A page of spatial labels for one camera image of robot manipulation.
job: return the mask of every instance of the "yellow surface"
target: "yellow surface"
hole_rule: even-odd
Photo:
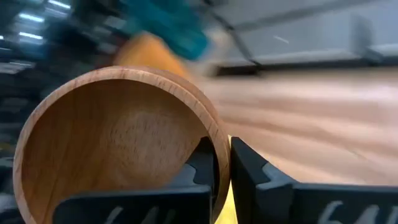
[[[235,212],[234,194],[231,184],[229,184],[228,196],[226,197],[223,210],[221,211],[216,224],[238,224]]]
[[[189,78],[188,70],[163,41],[151,34],[143,33],[129,40],[118,52],[113,62],[122,66],[148,66]]]

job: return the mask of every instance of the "light wood surface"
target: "light wood surface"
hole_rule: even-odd
[[[229,186],[228,138],[215,109],[188,81],[147,68],[109,67],[51,93],[22,129],[14,190],[27,223],[51,223],[59,201],[92,190],[168,183],[199,140],[218,160],[215,220]]]
[[[397,69],[197,83],[228,134],[302,182],[398,185]]]

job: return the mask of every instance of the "wooden bowl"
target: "wooden bowl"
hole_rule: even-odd
[[[204,136],[218,160],[215,221],[229,186],[229,144],[204,94],[160,70],[84,74],[46,97],[21,131],[13,174],[22,217],[51,223],[61,200],[84,191],[162,187]]]

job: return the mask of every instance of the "ceiling light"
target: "ceiling light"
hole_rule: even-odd
[[[35,22],[44,22],[44,18],[37,17],[37,16],[32,16],[32,15],[25,14],[25,13],[19,14],[19,17],[23,18],[23,19],[32,20],[32,21],[35,21]]]
[[[58,1],[54,1],[54,0],[49,0],[49,3],[54,4],[54,5],[56,5],[56,6],[63,7],[63,8],[65,8],[65,9],[70,9],[70,5],[64,4],[64,3],[62,3],[62,2],[58,2]]]
[[[25,32],[19,32],[19,35],[24,36],[24,37],[34,38],[34,39],[37,39],[37,40],[43,39],[42,36],[34,35],[34,34],[28,34],[28,33],[25,33]]]

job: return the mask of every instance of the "black clamp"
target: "black clamp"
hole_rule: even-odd
[[[304,184],[231,140],[231,179],[239,223],[363,224],[398,222],[398,188]]]

